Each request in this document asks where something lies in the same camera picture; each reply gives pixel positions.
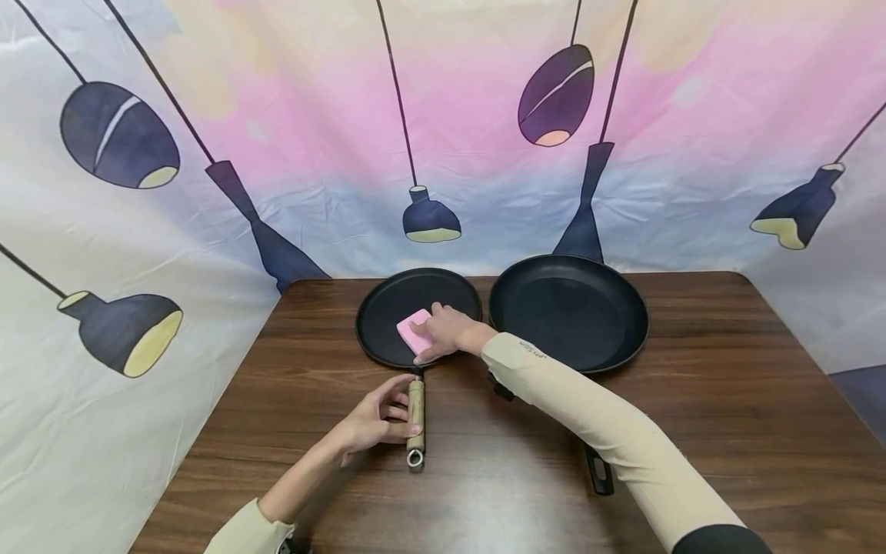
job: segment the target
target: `lamp shade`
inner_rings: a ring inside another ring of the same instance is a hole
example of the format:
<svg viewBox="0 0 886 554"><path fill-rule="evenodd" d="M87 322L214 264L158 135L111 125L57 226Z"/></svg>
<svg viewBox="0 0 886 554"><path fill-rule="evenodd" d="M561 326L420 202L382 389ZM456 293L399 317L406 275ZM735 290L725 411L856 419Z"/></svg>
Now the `lamp shade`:
<svg viewBox="0 0 886 554"><path fill-rule="evenodd" d="M412 204L403 212L406 238L432 243L455 240L462 235L462 224L458 218L442 202L431 200L426 187L412 187L409 196L412 197Z"/></svg>
<svg viewBox="0 0 886 554"><path fill-rule="evenodd" d="M600 182L600 177L609 162L614 147L613 143L597 143L591 144L587 148L585 178L581 184L579 209L576 210L572 221L566 227L563 236L560 237L560 242L554 248L554 254L581 256L603 263L600 234L597 231L597 221L591 201L594 199L597 184Z"/></svg>
<svg viewBox="0 0 886 554"><path fill-rule="evenodd" d="M93 357L130 378L160 359L183 317L175 302L155 294L105 302L82 291L62 300L58 311L80 322L80 339Z"/></svg>
<svg viewBox="0 0 886 554"><path fill-rule="evenodd" d="M523 89L517 119L532 144L557 146L579 130L594 92L591 51L573 44L551 56Z"/></svg>
<svg viewBox="0 0 886 554"><path fill-rule="evenodd" d="M178 147L141 98L109 82L87 82L61 111L61 137L90 174L129 189L169 183L181 166Z"/></svg>
<svg viewBox="0 0 886 554"><path fill-rule="evenodd" d="M809 183L796 187L765 207L751 222L750 228L758 233L775 235L785 248L803 250L809 246L821 221L836 202L833 186L845 170L842 163L820 167Z"/></svg>
<svg viewBox="0 0 886 554"><path fill-rule="evenodd" d="M300 248L259 218L259 213L234 169L234 164L227 160L217 161L206 169L206 173L249 221L249 225L253 228L255 244L259 248L261 264L265 267L265 271L276 279L276 288L280 293L299 279L330 278Z"/></svg>

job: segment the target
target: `pendant lamp illustration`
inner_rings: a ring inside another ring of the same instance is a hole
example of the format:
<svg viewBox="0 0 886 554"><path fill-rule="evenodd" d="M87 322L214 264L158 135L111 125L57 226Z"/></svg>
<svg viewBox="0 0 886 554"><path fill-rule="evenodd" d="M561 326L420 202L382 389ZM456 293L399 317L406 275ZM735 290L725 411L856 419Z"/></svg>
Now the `pendant lamp illustration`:
<svg viewBox="0 0 886 554"><path fill-rule="evenodd" d="M62 107L62 143L81 168L102 181L129 189L170 183L181 167L178 147L160 117L141 98L109 82L87 81L34 14L13 0L37 32L80 80Z"/></svg>
<svg viewBox="0 0 886 554"><path fill-rule="evenodd" d="M61 299L58 311L80 322L80 340L99 362L120 375L141 377L166 352L183 312L169 298L138 294L105 302L89 291L67 294L0 244L0 254Z"/></svg>
<svg viewBox="0 0 886 554"><path fill-rule="evenodd" d="M462 235L462 224L458 221L458 217L439 200L432 200L427 187L418 184L416 164L412 158L412 144L409 142L406 111L403 109L403 96L400 93L400 81L397 79L397 66L393 61L391 37L388 35L387 22L385 21L385 10L382 8L381 0L376 0L376 5L378 6L378 15L382 20L382 30L385 33L388 58L391 61L393 87L397 93L400 122L403 126L403 138L406 142L409 170L412 174L412 186L409 188L412 204L403 212L403 232L406 234L406 238L414 242L435 243L456 240Z"/></svg>
<svg viewBox="0 0 886 554"><path fill-rule="evenodd" d="M520 97L517 121L523 137L532 144L563 144L579 130L591 106L594 61L584 44L575 43L580 15L581 0L575 10L569 46L539 67Z"/></svg>
<svg viewBox="0 0 886 554"><path fill-rule="evenodd" d="M590 260L603 263L603 252L602 247L600 246L600 233L597 229L597 221L594 216L594 209L591 207L591 201L594 199L594 194L597 190L597 184L600 182L600 177L602 176L603 170L606 168L606 164L609 162L609 158L612 154L612 149L615 148L614 143L606 142L606 130L609 128L609 121L612 115L612 107L615 103L615 93L616 89L618 88L618 79L621 76L621 68L625 61L627 42L628 38L631 35L633 16L637 11L637 4L638 0L633 0L631 4L631 11L627 15L625 34L622 38L621 50L618 53L618 62L615 66L615 75L613 76L612 80L612 89L610 90L609 103L606 106L606 115L603 117L603 125L600 131L600 142L598 142L597 144L591 144L587 148L585 176L581 184L581 193L579 194L579 208L576 211L575 215L572 217L572 221L563 232L563 236L560 237L560 241L554 248L554 254L581 256L583 258L588 258ZM574 30L572 31L572 40L573 42L575 40Z"/></svg>
<svg viewBox="0 0 886 554"><path fill-rule="evenodd" d="M865 126L843 148L833 163L821 166L812 179L801 184L763 208L763 211L750 224L751 230L775 235L779 245L789 250L804 250L812 241L815 231L836 203L834 185L843 176L846 166L843 157L859 141L865 131L886 110L886 104L867 120Z"/></svg>
<svg viewBox="0 0 886 554"><path fill-rule="evenodd" d="M206 147L206 144L203 142L203 139L200 138L199 133L190 122L187 114L178 103L172 90L167 85L166 80L160 75L157 67L148 56L147 51L138 41L135 34L133 34L132 29L129 28L129 25L120 15L120 12L117 11L117 8L110 0L105 0L105 5L111 10L111 14L117 20L118 24L120 24L120 28L126 33L130 42L136 47L136 50L144 60L144 63L151 70L157 83L159 83L160 87L166 93L169 101L182 118L185 126L193 135L200 150L205 154L206 159L209 161L209 167L206 168L206 174L249 222L253 231L255 244L259 249L261 263L268 274L276 279L277 291L282 293L286 290L286 287L288 287L289 284L299 279L328 279L329 275L320 269L320 267L314 263L307 254L302 252L301 249L289 242L286 238L280 235L280 233L261 220L252 199L249 197L249 193L246 192L246 188L240 180L240 176L234 169L234 164L229 160L216 161Z"/></svg>

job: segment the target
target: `hand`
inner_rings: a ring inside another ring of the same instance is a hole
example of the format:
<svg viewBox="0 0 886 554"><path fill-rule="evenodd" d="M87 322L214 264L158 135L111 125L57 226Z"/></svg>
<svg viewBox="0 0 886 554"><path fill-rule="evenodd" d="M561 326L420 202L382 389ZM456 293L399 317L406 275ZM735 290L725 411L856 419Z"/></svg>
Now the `hand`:
<svg viewBox="0 0 886 554"><path fill-rule="evenodd" d="M420 425L406 423L409 397L403 391L415 379L415 375L409 374L389 378L364 396L354 411L330 431L329 438L342 451L343 466L355 452L371 449L379 442L404 443L421 433Z"/></svg>
<svg viewBox="0 0 886 554"><path fill-rule="evenodd" d="M437 358L463 350L480 355L483 347L498 333L492 327L474 321L451 306L441 306L434 302L431 317L423 324L409 324L412 332L433 341L431 347L420 353L416 364L430 363Z"/></svg>

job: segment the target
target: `lamp cord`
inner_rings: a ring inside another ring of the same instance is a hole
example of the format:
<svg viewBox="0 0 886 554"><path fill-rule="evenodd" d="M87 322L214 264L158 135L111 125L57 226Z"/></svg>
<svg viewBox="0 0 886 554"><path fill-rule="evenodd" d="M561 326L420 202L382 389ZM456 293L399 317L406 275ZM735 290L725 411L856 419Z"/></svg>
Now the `lamp cord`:
<svg viewBox="0 0 886 554"><path fill-rule="evenodd" d="M36 279L41 285L43 285L46 288L48 288L49 290L53 291L60 299L63 300L65 298L67 298L67 294L63 293L61 291L61 289L59 289L58 287L56 287L55 285L50 283L48 280L46 280L46 278L44 276L42 276L39 273L37 273L36 271L34 271L31 268L31 266L29 266L25 262L23 262L21 260L21 258L19 258L19 256L13 254L9 248L7 248L6 246L3 245L3 243L0 243L0 253L3 253L3 255L6 256L7 258L9 258L12 263L19 266L19 268L22 271L24 271L29 276Z"/></svg>
<svg viewBox="0 0 886 554"><path fill-rule="evenodd" d="M50 36L49 36L49 34L46 32L46 30L43 29L43 26L40 25L40 22L37 21L37 18L34 17L34 14L31 13L31 11L30 11L30 10L29 10L29 9L28 9L28 8L22 3L22 2L21 2L21 0L12 0L12 1L15 2L15 3L19 6L19 8L21 8L21 10L25 13L25 15L27 16L27 18L28 18L29 20L31 20L31 24L34 25L34 28L37 29L37 32L38 32L38 33L40 33L41 35L43 35L43 38L46 39L46 42L49 43L50 46L51 46L53 49L55 49L56 52L58 52L58 55L61 56L61 58L65 61L65 63L67 64L67 66L71 68L71 71L73 71L74 74L77 75L77 79L80 79L80 82L81 82L81 83L86 84L86 78L83 77L83 74L80 73L80 70L77 69L77 66L74 65L74 62L71 61L71 59L67 56L67 54L65 54L65 51L63 51L63 50L58 46L58 44L56 44L56 42L53 41L53 40L50 38Z"/></svg>
<svg viewBox="0 0 886 554"><path fill-rule="evenodd" d="M400 107L400 122L403 124L403 138L406 140L406 154L409 157L409 171L412 173L412 186L418 186L416 178L416 163L412 160L412 144L409 142L409 129L406 125L406 112L403 110L403 96L400 94L400 81L397 79L397 67L393 63L393 50L391 49L391 37L387 32L385 22L385 10L382 9L382 0L376 0L378 15L382 19L382 30L385 32L385 45L387 45L388 59L391 60L391 75L393 75L393 87L397 91L397 105Z"/></svg>
<svg viewBox="0 0 886 554"><path fill-rule="evenodd" d="M570 46L575 44L575 33L579 30L579 15L580 14L581 14L581 0L579 0L579 4L575 7L575 22L572 23L572 38L569 41Z"/></svg>
<svg viewBox="0 0 886 554"><path fill-rule="evenodd" d="M138 53L142 56L144 63L147 64L148 69L150 69L151 73L154 75L154 79L157 80L160 87L163 89L164 92L166 92L167 97L169 97L169 101L172 102L172 105L175 108L175 110L178 112L179 117L182 118L182 121L184 121L184 124L187 126L188 130L194 136L194 140L197 141L197 144L200 146L200 150L202 150L203 153L206 155L206 158L209 160L209 163L214 164L215 158L213 158L213 155L209 152L209 149L206 148L206 144L204 144L203 139L200 138L200 135L198 134L197 130L194 129L194 126L191 124L190 119L188 119L188 116L185 114L181 105L179 105L178 100L175 99L175 95L172 93L172 90L169 88L169 85L167 85L166 80L164 80L163 76L160 75L160 71L154 65L154 62L151 61L151 57L148 56L148 52L144 49L142 44L140 42L138 42L138 39L136 38L135 34L133 34L132 29L129 28L129 25L127 25L126 21L123 19L123 16L120 15L120 12L117 11L117 8L114 7L111 0L105 0L105 5L108 7L109 10L111 10L111 14L117 20L117 23L120 24L120 27L123 29L123 32L126 33L126 36L129 38L129 40L132 42L132 44L136 47L136 50L138 50Z"/></svg>
<svg viewBox="0 0 886 554"><path fill-rule="evenodd" d="M618 78L621 76L621 66L625 62L625 52L627 52L627 39L631 36L631 27L633 27L633 16L637 12L637 4L639 0L633 0L631 11L627 14L627 24L625 25L625 36L621 40L621 51L618 53L618 62L615 65L615 75L612 77L612 89L610 90L609 104L606 106L606 115L603 117L603 127L600 130L600 142L606 139L606 129L609 127L609 119L612 115L612 106L615 104L615 90L618 87Z"/></svg>
<svg viewBox="0 0 886 554"><path fill-rule="evenodd" d="M843 151L840 152L840 155L836 157L836 160L834 160L834 163L840 163L840 160L843 159L843 156L845 156L849 152L849 150L851 150L851 148L855 145L855 143L857 143L859 141L861 136L865 134L865 131L867 131L867 128L869 128L874 123L874 121L878 117L880 117L880 114L883 113L883 110L886 110L886 102L884 102L883 105L880 106L880 109L876 111L876 113L871 117L871 119L867 120L867 123L865 123L865 126L862 127L861 130L855 134L855 137L853 137L852 140L849 141L849 143L846 145L846 147L843 148Z"/></svg>

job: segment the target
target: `wooden pan handle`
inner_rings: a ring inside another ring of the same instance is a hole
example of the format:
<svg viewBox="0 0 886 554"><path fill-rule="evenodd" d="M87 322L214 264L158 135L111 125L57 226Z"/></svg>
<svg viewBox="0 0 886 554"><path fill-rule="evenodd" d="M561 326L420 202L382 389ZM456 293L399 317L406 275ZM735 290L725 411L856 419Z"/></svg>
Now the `wooden pan handle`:
<svg viewBox="0 0 886 554"><path fill-rule="evenodd" d="M409 423L422 426L422 432L406 441L406 462L409 469L424 467L424 381L409 383Z"/></svg>

